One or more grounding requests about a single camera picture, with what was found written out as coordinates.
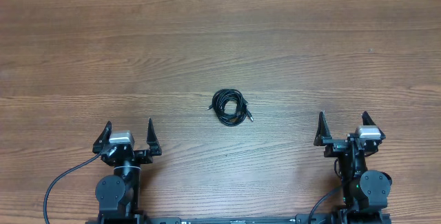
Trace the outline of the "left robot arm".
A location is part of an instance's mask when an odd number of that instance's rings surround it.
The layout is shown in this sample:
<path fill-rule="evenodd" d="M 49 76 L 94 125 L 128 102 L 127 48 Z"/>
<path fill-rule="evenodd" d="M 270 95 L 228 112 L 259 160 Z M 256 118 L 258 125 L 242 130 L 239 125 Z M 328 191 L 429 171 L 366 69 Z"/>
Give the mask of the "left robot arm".
<path fill-rule="evenodd" d="M 150 223 L 147 214 L 139 209 L 141 166 L 153 163 L 162 149 L 150 119 L 147 126 L 148 149 L 135 150 L 134 137 L 129 130 L 113 131 L 107 122 L 94 142 L 92 152 L 102 162 L 113 168 L 96 185 L 95 196 L 99 202 L 97 223 Z"/>

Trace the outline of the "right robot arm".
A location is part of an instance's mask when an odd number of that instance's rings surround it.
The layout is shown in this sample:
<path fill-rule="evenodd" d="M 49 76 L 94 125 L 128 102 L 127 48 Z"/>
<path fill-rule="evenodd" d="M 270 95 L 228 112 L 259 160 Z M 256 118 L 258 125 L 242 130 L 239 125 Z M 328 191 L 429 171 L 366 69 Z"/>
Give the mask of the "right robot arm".
<path fill-rule="evenodd" d="M 341 185 L 323 196 L 313 206 L 308 223 L 390 223 L 388 214 L 382 210 L 388 206 L 392 179 L 385 173 L 367 168 L 366 158 L 378 152 L 386 138 L 384 132 L 373 122 L 368 112 L 362 113 L 362 125 L 345 139 L 334 139 L 327 125 L 325 113 L 318 117 L 315 146 L 325 148 L 324 156 L 334 158 L 334 173 Z M 330 196 L 342 192 L 344 204 L 334 207 L 329 214 L 317 214 L 316 210 Z"/>

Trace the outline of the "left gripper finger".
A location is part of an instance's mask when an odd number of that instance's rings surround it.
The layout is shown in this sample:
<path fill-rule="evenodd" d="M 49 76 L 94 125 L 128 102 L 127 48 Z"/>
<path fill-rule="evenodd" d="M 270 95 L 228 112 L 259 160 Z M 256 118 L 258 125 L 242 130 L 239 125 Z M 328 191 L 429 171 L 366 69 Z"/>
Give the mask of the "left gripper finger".
<path fill-rule="evenodd" d="M 154 131 L 154 126 L 152 119 L 149 118 L 148 121 L 148 128 L 147 128 L 147 139 L 146 143 L 149 146 L 149 151 L 151 156 L 161 156 L 162 155 L 162 148 L 160 143 L 158 142 L 157 136 Z"/>
<path fill-rule="evenodd" d="M 92 152 L 94 154 L 99 154 L 102 152 L 103 148 L 109 143 L 111 133 L 112 133 L 112 123 L 111 121 L 108 121 L 102 133 L 99 135 L 99 137 L 92 146 Z"/>

